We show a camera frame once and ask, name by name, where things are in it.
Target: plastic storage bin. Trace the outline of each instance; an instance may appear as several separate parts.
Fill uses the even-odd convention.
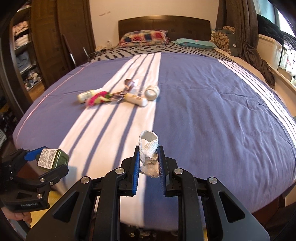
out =
[[[257,51],[271,67],[277,69],[281,58],[281,45],[275,39],[259,34]]]

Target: silver bolt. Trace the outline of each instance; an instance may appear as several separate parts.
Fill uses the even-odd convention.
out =
[[[115,172],[117,173],[117,174],[123,174],[124,173],[124,169],[123,168],[117,168],[116,170],[115,170]]]
[[[174,172],[178,175],[183,174],[183,170],[181,168],[176,168]]]
[[[212,183],[212,184],[216,184],[218,182],[218,180],[215,177],[210,177],[209,182]]]
[[[89,177],[83,177],[80,179],[81,183],[86,184],[89,182]]]

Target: wardrobe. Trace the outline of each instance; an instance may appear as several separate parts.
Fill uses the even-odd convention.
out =
[[[24,40],[15,33],[23,31],[19,30],[22,24],[28,28]],[[89,0],[27,1],[4,31],[0,39],[0,85],[18,120],[33,102],[30,89],[34,87],[31,80],[24,79],[24,71],[33,73],[34,78],[38,73],[34,82],[47,89],[73,69],[63,38],[68,33],[75,37],[76,45],[87,53],[94,52]],[[26,58],[30,63],[20,68],[20,61]]]

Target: brown curtain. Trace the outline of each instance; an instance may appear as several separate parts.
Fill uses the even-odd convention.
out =
[[[239,57],[258,69],[270,86],[275,85],[268,64],[256,50],[258,21],[253,0],[219,0],[216,29],[225,25],[235,28]]]

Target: headboard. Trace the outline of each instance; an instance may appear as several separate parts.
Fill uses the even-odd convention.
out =
[[[179,38],[204,41],[211,39],[210,21],[199,18],[156,15],[118,21],[119,39],[125,33],[146,29],[167,29],[167,36],[171,41]]]

